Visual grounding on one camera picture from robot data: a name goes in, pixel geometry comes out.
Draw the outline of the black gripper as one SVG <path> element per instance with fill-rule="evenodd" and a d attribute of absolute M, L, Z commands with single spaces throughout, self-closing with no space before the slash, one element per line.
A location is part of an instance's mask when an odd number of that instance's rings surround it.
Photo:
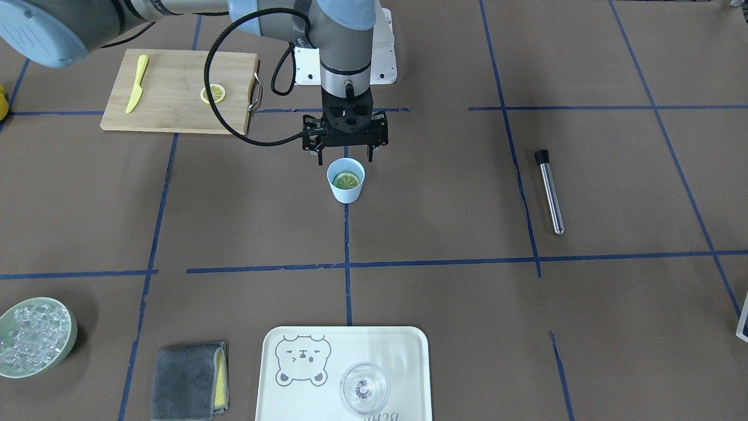
<path fill-rule="evenodd" d="M 377 147 L 389 144 L 386 112 L 373 111 L 372 89 L 339 98 L 321 89 L 321 118 L 303 116 L 302 147 L 316 152 L 322 166 L 326 147 L 367 146 L 367 162 L 372 163 Z"/>

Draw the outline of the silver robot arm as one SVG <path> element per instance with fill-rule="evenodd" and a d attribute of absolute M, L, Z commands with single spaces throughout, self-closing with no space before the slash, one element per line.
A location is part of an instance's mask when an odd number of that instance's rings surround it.
<path fill-rule="evenodd" d="M 373 110 L 370 76 L 377 1 L 3 1 L 2 39 L 37 64 L 64 68 L 95 50 L 123 44 L 123 35 L 181 15 L 229 16 L 208 51 L 203 85 L 219 47 L 235 31 L 284 41 L 320 54 L 321 118 L 306 115 L 303 130 L 275 141 L 301 139 L 323 155 L 326 147 L 366 146 L 372 160 L 389 142 L 385 112 Z"/>

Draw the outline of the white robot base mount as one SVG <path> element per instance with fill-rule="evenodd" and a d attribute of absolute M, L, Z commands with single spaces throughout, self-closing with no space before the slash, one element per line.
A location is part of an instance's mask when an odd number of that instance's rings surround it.
<path fill-rule="evenodd" d="M 320 51 L 295 48 L 296 85 L 321 84 Z M 390 85 L 398 76 L 391 11 L 376 2 L 376 24 L 373 28 L 371 85 Z"/>

